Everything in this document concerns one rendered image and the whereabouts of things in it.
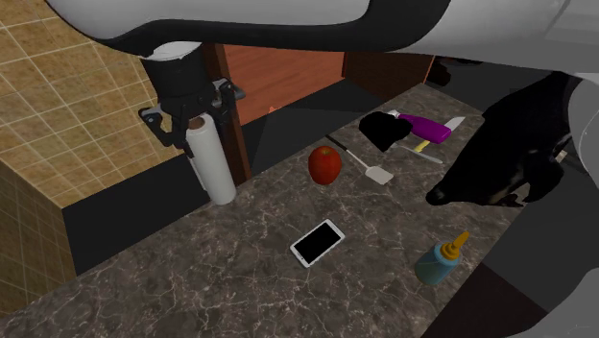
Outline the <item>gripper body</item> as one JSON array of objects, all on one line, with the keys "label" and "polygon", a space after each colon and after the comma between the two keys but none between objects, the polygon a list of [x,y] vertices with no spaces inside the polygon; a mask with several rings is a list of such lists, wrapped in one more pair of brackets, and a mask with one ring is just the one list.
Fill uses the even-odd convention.
[{"label": "gripper body", "polygon": [[214,53],[193,51],[182,59],[141,59],[141,63],[163,112],[176,120],[205,112],[219,115],[212,106],[216,96],[213,82],[221,78],[221,64]]}]

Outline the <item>brown wooden cabinet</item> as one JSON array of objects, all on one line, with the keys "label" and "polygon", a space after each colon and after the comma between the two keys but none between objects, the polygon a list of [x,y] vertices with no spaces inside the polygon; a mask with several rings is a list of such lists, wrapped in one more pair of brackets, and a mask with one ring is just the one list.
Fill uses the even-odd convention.
[{"label": "brown wooden cabinet", "polygon": [[231,113],[222,137],[234,183],[252,177],[241,127],[328,85],[348,80],[388,101],[426,82],[435,58],[430,55],[368,52],[310,52],[206,43],[201,47],[206,72],[227,78],[247,97]]}]

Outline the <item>white paper towel roll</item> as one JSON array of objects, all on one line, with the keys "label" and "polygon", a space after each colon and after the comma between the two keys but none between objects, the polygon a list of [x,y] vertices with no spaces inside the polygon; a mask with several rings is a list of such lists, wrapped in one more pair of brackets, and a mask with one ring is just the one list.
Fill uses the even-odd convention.
[{"label": "white paper towel roll", "polygon": [[193,167],[211,201],[216,205],[232,202],[236,187],[214,119],[203,113],[190,120],[185,140],[193,154]]}]

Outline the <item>red apple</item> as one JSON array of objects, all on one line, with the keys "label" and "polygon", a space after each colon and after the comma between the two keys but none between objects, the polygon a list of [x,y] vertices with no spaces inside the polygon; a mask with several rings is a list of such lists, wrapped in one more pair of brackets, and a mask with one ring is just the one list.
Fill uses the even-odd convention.
[{"label": "red apple", "polygon": [[308,158],[310,177],[317,184],[333,183],[338,178],[341,169],[342,160],[339,153],[329,146],[316,148]]}]

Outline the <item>black lumpy object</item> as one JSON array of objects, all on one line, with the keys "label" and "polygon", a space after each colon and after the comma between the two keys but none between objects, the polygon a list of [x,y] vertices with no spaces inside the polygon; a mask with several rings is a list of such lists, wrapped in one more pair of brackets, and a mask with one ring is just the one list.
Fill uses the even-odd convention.
[{"label": "black lumpy object", "polygon": [[380,152],[384,153],[395,142],[405,138],[413,129],[413,125],[405,119],[375,111],[360,120],[358,129]]}]

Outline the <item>white smartphone with black screen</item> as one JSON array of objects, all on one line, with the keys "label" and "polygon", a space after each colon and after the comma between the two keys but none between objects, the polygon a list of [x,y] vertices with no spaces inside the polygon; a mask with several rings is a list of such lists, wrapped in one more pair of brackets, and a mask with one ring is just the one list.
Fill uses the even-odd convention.
[{"label": "white smartphone with black screen", "polygon": [[330,219],[322,220],[291,246],[290,251],[304,268],[310,268],[346,238]]}]

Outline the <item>purple bottle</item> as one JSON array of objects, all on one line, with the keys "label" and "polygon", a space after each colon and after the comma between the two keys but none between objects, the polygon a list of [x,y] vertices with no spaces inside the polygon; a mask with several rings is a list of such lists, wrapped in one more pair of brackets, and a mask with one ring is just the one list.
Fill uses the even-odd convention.
[{"label": "purple bottle", "polygon": [[411,133],[423,140],[441,144],[451,135],[451,129],[446,125],[437,123],[425,117],[400,113],[397,110],[390,110],[388,111],[388,114],[392,115],[394,118],[410,122],[412,124]]}]

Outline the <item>grey table knife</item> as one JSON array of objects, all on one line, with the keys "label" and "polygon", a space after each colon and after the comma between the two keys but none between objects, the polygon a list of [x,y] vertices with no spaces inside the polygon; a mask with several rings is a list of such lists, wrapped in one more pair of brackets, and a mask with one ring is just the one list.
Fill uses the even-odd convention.
[{"label": "grey table knife", "polygon": [[414,155],[417,155],[417,156],[419,156],[419,157],[425,158],[425,159],[427,159],[427,160],[429,160],[429,161],[432,161],[432,162],[435,162],[435,163],[438,163],[438,164],[443,164],[443,162],[442,162],[440,159],[438,159],[438,158],[431,157],[431,156],[429,156],[429,155],[426,155],[426,154],[424,154],[424,153],[422,153],[422,152],[418,152],[418,151],[416,151],[416,150],[414,150],[414,149],[410,149],[410,148],[408,148],[408,147],[406,147],[406,146],[403,146],[403,145],[398,145],[397,143],[394,143],[394,144],[391,146],[391,148],[392,148],[392,149],[394,149],[394,148],[402,148],[402,149],[404,149],[404,150],[407,150],[407,151],[409,151],[410,153],[412,153],[412,154],[414,154]]}]

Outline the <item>blue bottle with orange nozzle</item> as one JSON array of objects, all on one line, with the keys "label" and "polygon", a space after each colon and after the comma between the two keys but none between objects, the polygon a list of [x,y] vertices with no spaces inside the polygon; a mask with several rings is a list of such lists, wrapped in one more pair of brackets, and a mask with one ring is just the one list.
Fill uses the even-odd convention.
[{"label": "blue bottle with orange nozzle", "polygon": [[435,244],[415,264],[417,279],[426,285],[437,285],[462,261],[461,249],[469,238],[464,231],[452,241]]}]

